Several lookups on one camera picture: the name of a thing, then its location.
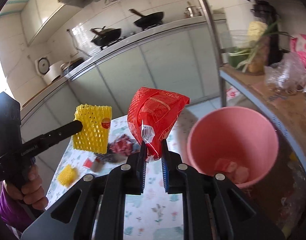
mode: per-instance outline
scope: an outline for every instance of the metal bolt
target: metal bolt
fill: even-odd
[[[218,173],[218,174],[215,175],[215,178],[217,180],[224,180],[225,179],[225,175],[222,174],[222,173]]]
[[[131,165],[129,165],[129,164],[123,164],[123,165],[120,167],[120,169],[121,169],[122,171],[128,171],[130,168],[131,168]]]
[[[93,179],[93,176],[91,174],[86,174],[84,177],[83,177],[83,180],[84,181],[91,181]]]
[[[185,171],[188,168],[188,166],[186,164],[184,164],[184,163],[179,164],[177,167],[181,171]]]

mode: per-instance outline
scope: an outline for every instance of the wok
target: wok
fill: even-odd
[[[141,19],[135,21],[134,24],[142,29],[158,24],[164,17],[164,12],[152,13],[145,16],[135,9],[129,9],[129,11],[141,17]]]
[[[94,43],[97,46],[104,47],[110,44],[111,42],[116,41],[121,34],[121,29],[113,29],[113,28],[94,28],[90,29],[91,32],[96,34],[96,37],[94,37],[91,42]]]

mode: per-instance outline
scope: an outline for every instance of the barcode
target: barcode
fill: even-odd
[[[151,143],[155,136],[153,127],[143,124],[141,135],[145,143]]]

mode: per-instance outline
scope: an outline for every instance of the floral tablecloth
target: floral tablecloth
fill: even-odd
[[[187,137],[196,121],[197,118],[184,109],[167,138],[169,150],[181,154],[184,163],[188,163],[186,158]],[[127,116],[112,120],[109,142],[113,142],[122,134],[127,134],[134,139],[128,129]],[[67,164],[71,164],[78,169],[78,179],[80,179],[88,173],[95,176],[103,176],[113,168],[126,162],[126,159],[124,159],[120,163],[105,163],[100,172],[94,173],[83,166],[87,158],[90,160],[95,159],[92,152],[74,150],[71,140],[48,189],[46,196],[49,199],[49,204],[47,208],[53,205],[68,190],[56,180],[57,175]],[[161,160],[147,164],[144,193],[140,196],[126,196],[124,239],[183,239],[182,195],[168,195],[165,193]]]

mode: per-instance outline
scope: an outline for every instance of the finger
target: finger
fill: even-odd
[[[35,208],[37,210],[43,210],[44,208],[47,207],[47,205],[48,205],[47,197],[43,197],[39,201],[32,204],[33,208]]]
[[[43,187],[40,187],[35,192],[25,195],[23,200],[27,205],[30,205],[42,199],[44,195],[45,195],[44,189]]]
[[[34,164],[34,165],[31,167],[30,171],[28,172],[28,179],[29,179],[30,181],[32,181],[32,180],[36,179],[37,176],[38,176],[38,167],[37,167],[36,164]]]
[[[23,194],[12,183],[3,181],[3,186],[7,194],[14,200],[22,200]]]
[[[40,175],[38,175],[36,179],[34,179],[33,181],[30,181],[30,182],[27,182],[22,187],[22,193],[24,195],[31,194],[31,193],[35,192],[36,190],[38,190],[40,188],[40,186],[42,186],[42,178],[40,177]]]

